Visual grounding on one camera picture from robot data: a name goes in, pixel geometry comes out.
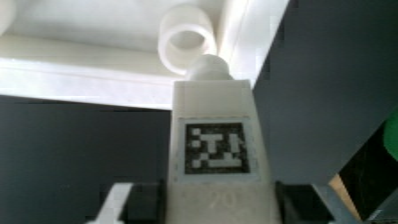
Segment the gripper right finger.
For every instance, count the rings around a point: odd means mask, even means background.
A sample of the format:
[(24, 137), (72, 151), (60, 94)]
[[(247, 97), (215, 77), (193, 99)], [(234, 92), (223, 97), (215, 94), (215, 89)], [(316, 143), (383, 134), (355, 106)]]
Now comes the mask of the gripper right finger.
[(277, 181), (275, 196), (282, 224), (364, 224), (327, 189)]

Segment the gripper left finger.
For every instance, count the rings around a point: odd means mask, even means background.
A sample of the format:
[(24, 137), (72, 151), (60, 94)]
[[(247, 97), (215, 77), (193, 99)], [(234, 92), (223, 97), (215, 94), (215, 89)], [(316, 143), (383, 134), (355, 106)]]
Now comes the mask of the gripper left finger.
[(165, 182), (119, 182), (87, 224), (165, 224)]

